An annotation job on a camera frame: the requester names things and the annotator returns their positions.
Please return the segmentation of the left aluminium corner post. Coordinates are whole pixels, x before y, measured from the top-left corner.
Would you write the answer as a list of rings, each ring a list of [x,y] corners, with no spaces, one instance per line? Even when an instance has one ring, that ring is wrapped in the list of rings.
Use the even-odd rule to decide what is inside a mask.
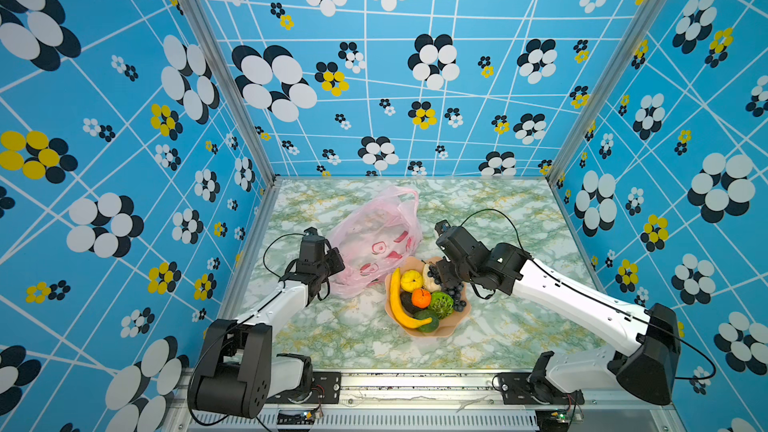
[[[253,121],[238,92],[235,80],[228,70],[224,54],[215,40],[213,29],[204,12],[203,3],[200,0],[181,0],[181,2],[185,6],[185,14],[191,30],[198,40],[217,85],[230,107],[236,126],[253,155],[255,164],[266,183],[265,188],[269,191],[275,183],[275,172],[269,163],[266,152],[259,143]]]

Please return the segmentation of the peach scalloped plastic bowl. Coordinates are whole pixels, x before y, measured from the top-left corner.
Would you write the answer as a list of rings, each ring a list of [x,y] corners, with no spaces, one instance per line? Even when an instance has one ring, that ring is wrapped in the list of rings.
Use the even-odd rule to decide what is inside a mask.
[[[385,279],[386,313],[412,337],[450,337],[470,315],[466,289],[437,279],[437,261],[408,257]]]

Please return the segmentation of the green fake lime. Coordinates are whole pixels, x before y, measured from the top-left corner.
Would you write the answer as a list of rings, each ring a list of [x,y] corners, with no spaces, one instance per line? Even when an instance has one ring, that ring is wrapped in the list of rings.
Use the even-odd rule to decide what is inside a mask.
[[[432,334],[440,326],[439,316],[430,309],[419,310],[414,319],[418,321],[416,330],[424,334]]]

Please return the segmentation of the dark fake grape bunch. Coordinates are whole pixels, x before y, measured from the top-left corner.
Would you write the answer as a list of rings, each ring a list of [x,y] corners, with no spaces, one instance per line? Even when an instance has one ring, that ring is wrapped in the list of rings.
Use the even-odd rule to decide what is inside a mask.
[[[435,282],[441,286],[441,292],[449,294],[454,299],[454,312],[462,312],[467,303],[462,298],[463,286],[447,287],[439,276],[438,268],[435,264],[432,264],[432,272],[434,274]]]

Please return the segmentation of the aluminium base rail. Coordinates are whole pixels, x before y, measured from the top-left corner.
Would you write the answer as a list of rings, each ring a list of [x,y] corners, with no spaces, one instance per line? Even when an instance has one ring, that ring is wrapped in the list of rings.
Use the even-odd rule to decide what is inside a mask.
[[[671,406],[620,390],[542,402],[520,370],[319,371],[311,395],[271,399],[258,418],[189,412],[179,388],[164,431],[682,431]]]

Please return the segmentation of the yellow fake pear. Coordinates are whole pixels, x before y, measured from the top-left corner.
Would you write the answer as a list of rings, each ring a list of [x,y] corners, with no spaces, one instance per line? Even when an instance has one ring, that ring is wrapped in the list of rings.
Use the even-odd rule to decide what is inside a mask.
[[[412,293],[423,287],[422,273],[416,270],[406,271],[400,279],[400,287],[404,292]]]

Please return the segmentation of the orange fake carrot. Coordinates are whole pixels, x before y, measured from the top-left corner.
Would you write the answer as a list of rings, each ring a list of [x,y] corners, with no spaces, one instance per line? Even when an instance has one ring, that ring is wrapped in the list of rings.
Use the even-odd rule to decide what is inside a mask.
[[[419,288],[414,290],[412,293],[412,303],[418,307],[419,309],[426,309],[429,307],[432,299],[431,293],[424,289]]]

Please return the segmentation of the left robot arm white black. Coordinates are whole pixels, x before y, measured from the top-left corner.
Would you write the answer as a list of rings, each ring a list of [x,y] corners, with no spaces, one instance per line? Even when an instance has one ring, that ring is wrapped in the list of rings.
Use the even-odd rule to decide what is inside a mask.
[[[207,329],[187,389],[192,420],[197,412],[257,419],[267,400],[301,400],[313,392],[311,358],[276,354],[273,341],[294,315],[330,295],[330,278],[344,270],[339,250],[314,227],[300,235],[298,256],[289,261],[275,289],[234,319]]]

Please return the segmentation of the green fake kiwi half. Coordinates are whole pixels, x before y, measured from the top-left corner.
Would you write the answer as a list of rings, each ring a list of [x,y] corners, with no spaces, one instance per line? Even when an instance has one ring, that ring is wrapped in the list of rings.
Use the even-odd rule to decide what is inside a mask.
[[[454,299],[447,293],[437,291],[431,294],[428,309],[435,313],[440,320],[454,313]]]

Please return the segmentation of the pink translucent plastic bag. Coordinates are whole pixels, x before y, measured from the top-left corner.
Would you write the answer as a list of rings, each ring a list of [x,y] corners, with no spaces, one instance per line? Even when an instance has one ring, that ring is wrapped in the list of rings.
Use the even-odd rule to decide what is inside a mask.
[[[419,192],[391,186],[346,216],[327,235],[344,269],[330,278],[330,292],[357,296],[392,273],[412,256],[423,240],[418,219]]]

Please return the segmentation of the left floor aluminium rail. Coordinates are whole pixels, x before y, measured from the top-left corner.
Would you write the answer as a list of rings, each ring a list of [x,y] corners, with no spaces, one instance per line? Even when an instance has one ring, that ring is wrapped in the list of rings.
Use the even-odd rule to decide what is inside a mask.
[[[239,313],[253,270],[259,258],[260,247],[269,228],[269,221],[277,202],[280,187],[279,180],[280,177],[277,177],[276,182],[266,188],[249,235],[245,240],[241,261],[229,282],[224,301],[219,310],[219,318],[234,318]]]

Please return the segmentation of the aluminium corner post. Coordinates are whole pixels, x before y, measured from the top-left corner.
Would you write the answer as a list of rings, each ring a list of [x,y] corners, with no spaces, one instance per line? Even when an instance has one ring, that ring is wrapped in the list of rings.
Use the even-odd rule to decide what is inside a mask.
[[[265,188],[269,191],[275,183],[275,172],[269,163],[266,152],[259,143],[253,121],[238,92],[235,80],[228,70],[224,54],[215,40],[213,29],[204,12],[203,3],[200,0],[181,0],[181,2],[185,6],[185,14],[191,30],[198,40],[217,85],[230,107],[236,126],[253,155],[255,164],[266,183]]]
[[[609,98],[610,93],[623,75],[636,47],[645,38],[667,1],[644,0],[643,4],[639,6],[638,12],[633,17],[618,47],[599,77],[586,108],[576,119],[563,146],[553,161],[553,167],[547,176],[547,182],[551,188],[556,187],[557,180],[576,156],[579,144],[587,129],[596,120],[605,101]]]

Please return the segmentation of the yellow fake banana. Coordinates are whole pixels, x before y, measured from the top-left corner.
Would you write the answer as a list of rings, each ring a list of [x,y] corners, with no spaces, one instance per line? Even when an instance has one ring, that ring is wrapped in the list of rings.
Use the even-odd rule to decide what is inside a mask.
[[[409,316],[402,308],[400,302],[400,279],[401,271],[397,268],[390,276],[389,288],[388,288],[388,300],[389,308],[392,317],[404,328],[416,329],[418,327],[418,321],[414,317]]]

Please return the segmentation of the beige fake garlic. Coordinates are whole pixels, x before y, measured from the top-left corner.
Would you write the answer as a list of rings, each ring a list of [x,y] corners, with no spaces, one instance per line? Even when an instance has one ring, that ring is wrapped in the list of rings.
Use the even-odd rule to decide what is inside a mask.
[[[422,280],[423,285],[422,288],[427,290],[430,293],[439,292],[441,290],[441,286],[435,282],[434,274],[432,272],[432,264],[425,263],[423,270],[422,270]]]

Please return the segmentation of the dark green fake avocado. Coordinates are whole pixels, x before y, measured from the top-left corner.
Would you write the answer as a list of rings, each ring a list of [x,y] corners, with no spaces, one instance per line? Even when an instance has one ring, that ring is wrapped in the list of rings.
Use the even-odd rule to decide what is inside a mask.
[[[399,295],[403,310],[410,316],[414,316],[419,308],[412,303],[412,294],[402,291]]]

